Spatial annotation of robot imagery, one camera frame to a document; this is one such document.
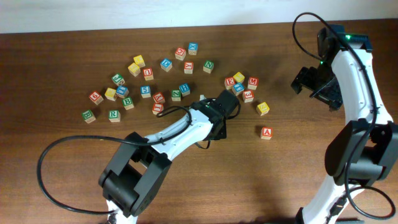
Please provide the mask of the green R block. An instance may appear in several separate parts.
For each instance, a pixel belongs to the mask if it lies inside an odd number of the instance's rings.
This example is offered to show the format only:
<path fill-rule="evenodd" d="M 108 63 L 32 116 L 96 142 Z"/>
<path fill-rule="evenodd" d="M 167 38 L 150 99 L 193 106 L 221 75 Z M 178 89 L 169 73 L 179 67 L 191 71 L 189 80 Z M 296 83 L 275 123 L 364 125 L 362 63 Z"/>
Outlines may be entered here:
<path fill-rule="evenodd" d="M 108 119 L 112 122 L 120 122 L 121 121 L 121 114 L 118 110 L 110 110 L 108 114 Z"/>

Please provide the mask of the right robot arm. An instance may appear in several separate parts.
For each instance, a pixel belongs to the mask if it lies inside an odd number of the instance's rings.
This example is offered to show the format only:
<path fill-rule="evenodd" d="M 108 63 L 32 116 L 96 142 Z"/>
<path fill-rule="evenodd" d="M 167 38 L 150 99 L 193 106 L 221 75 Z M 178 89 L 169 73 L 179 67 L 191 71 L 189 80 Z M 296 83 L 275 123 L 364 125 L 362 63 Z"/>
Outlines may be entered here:
<path fill-rule="evenodd" d="M 382 102 L 373 74 L 367 35 L 348 34 L 343 25 L 317 35 L 317 68 L 303 67 L 291 87 L 303 88 L 331 110 L 345 108 L 345 126 L 325 153 L 326 177 L 296 223 L 336 223 L 355 196 L 390 173 L 397 160 L 397 124 Z"/>

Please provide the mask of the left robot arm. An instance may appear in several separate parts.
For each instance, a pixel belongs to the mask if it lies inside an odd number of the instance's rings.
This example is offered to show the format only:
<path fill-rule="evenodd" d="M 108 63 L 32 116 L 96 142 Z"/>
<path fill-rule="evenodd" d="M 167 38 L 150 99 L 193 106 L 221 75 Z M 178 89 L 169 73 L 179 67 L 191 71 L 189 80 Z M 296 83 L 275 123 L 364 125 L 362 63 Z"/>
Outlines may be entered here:
<path fill-rule="evenodd" d="M 136 223 L 157 195 L 173 159 L 200 141 L 226 138 L 226 121 L 239 111 L 237 97 L 224 90 L 215 99 L 192 103 L 188 113 L 164 130 L 126 136 L 99 177 L 108 223 Z"/>

